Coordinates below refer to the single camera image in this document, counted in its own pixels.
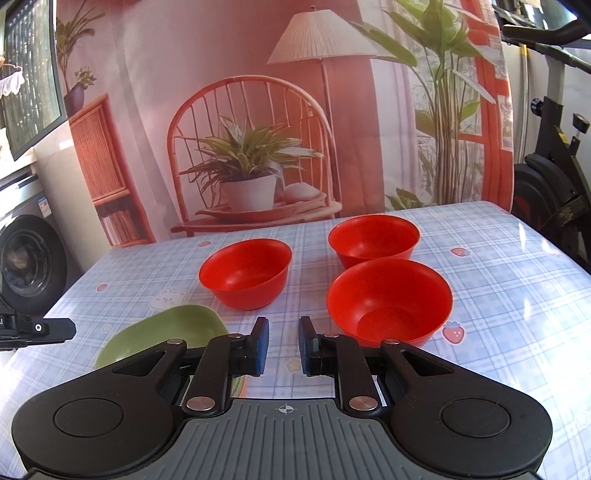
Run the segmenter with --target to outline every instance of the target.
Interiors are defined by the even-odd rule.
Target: green plate
[[[212,309],[203,305],[182,305],[152,315],[120,331],[105,345],[95,369],[123,360],[135,353],[171,338],[182,338],[188,348],[206,346],[212,338],[227,335],[228,330]],[[244,378],[232,383],[232,396],[240,394]]]

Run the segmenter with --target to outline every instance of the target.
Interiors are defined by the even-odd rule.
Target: plaid tablecloth
[[[540,475],[591,478],[591,277],[529,227],[485,202],[397,213],[417,224],[413,259],[441,273],[454,292],[450,322],[425,349],[524,391],[550,413],[554,437]],[[24,473],[10,425],[18,407],[42,390],[89,372],[117,332],[160,310],[200,303],[228,329],[249,333],[257,316],[271,322],[265,374],[247,378],[245,396],[326,397],[328,378],[301,373],[297,320],[338,332],[325,295],[343,270],[327,244],[341,220],[222,233],[110,252],[48,316],[71,318],[78,333],[63,345],[18,351],[0,368],[0,473]],[[248,238],[277,238],[294,252],[288,284],[257,312],[221,305],[197,279],[212,253]]]

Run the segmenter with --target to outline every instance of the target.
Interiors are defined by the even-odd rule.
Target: potted plant
[[[416,128],[433,139],[418,149],[425,192],[437,205],[472,200],[474,179],[482,176],[484,165],[471,151],[465,122],[480,111],[481,99],[496,103],[470,76],[473,59],[491,62],[469,40],[469,21],[485,21],[445,0],[395,3],[384,13],[407,36],[406,47],[371,24],[352,25],[388,52],[380,60],[406,65],[418,79],[422,92],[415,108]],[[395,210],[422,205],[413,192],[399,189],[397,193],[398,197],[387,196]]]
[[[84,106],[84,91],[95,84],[96,77],[90,71],[90,67],[83,67],[75,74],[78,82],[72,87],[64,97],[66,113],[68,118],[78,112]]]
[[[84,74],[84,69],[80,69],[76,72],[76,79],[78,82],[72,88],[68,83],[68,64],[70,62],[70,55],[74,50],[74,46],[82,37],[94,36],[95,29],[89,28],[88,24],[104,17],[105,14],[90,16],[90,13],[95,7],[88,10],[88,12],[82,14],[82,9],[86,4],[87,0],[84,0],[80,5],[80,8],[69,22],[62,22],[59,18],[56,22],[56,52],[57,52],[57,64],[61,70],[61,75],[64,79],[64,85],[66,87],[66,94],[64,95],[64,103],[66,104],[66,112],[68,117],[74,115],[84,105],[84,90],[93,84],[94,78],[90,74],[88,67],[86,68],[87,75],[84,77],[87,83],[80,82],[79,73]]]
[[[286,137],[286,125],[247,129],[224,116],[220,124],[227,138],[198,138],[198,150],[209,158],[181,174],[195,174],[190,181],[201,193],[219,184],[234,212],[272,209],[281,168],[300,168],[294,162],[302,157],[322,157],[302,147],[301,139]]]

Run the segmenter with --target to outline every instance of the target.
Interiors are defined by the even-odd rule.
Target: printed backdrop
[[[511,207],[512,108],[486,0],[58,0],[57,18],[72,137],[112,245]],[[273,145],[287,150],[257,167]]]

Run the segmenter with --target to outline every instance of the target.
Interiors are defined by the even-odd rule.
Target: bookshelf
[[[108,95],[69,119],[80,168],[100,224],[115,248],[155,241],[124,160]]]

